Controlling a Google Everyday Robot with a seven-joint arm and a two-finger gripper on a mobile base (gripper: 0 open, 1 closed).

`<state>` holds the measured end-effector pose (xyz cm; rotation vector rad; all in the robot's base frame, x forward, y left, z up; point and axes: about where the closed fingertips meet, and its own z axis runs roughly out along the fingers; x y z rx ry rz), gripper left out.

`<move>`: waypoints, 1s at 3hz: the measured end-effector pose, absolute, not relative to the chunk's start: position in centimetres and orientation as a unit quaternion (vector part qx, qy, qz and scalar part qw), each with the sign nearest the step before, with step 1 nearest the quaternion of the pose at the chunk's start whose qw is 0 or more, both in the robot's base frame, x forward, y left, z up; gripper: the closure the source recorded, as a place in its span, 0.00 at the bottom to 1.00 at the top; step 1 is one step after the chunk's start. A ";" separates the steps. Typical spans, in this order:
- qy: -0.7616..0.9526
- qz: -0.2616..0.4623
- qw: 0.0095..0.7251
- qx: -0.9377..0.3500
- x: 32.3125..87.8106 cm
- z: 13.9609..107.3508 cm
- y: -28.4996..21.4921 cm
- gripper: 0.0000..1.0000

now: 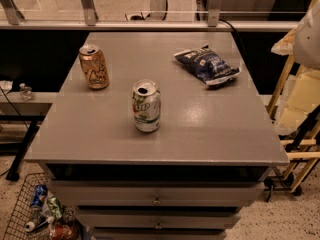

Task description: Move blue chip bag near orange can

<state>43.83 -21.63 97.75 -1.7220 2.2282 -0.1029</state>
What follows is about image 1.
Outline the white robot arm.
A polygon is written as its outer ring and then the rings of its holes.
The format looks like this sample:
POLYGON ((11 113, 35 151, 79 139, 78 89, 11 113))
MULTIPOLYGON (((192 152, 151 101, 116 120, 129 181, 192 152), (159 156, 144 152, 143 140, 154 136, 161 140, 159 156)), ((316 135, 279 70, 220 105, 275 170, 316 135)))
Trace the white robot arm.
POLYGON ((295 62, 320 68, 320 1, 299 22, 293 44, 295 62))

